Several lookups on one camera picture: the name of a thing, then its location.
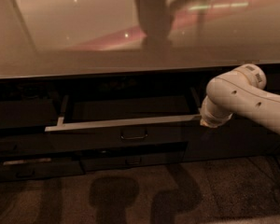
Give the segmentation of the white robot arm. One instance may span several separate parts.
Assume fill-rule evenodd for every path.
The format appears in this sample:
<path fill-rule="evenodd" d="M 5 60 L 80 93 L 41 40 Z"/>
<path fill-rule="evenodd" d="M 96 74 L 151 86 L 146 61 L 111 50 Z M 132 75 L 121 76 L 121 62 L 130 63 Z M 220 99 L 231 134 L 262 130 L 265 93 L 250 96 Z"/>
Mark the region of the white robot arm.
<path fill-rule="evenodd" d="M 206 86 L 200 124 L 217 128 L 237 114 L 280 135 L 280 95 L 265 91 L 266 83 L 264 72 L 252 63 L 212 78 Z"/>

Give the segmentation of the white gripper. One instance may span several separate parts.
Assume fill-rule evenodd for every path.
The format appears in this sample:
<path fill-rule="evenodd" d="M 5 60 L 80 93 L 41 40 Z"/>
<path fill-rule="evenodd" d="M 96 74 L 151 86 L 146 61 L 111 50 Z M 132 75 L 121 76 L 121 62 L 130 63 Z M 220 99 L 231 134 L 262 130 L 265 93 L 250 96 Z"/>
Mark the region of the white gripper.
<path fill-rule="evenodd" d="M 217 128 L 224 125 L 232 117 L 232 112 L 212 103 L 204 101 L 201 108 L 200 124 L 208 128 Z"/>

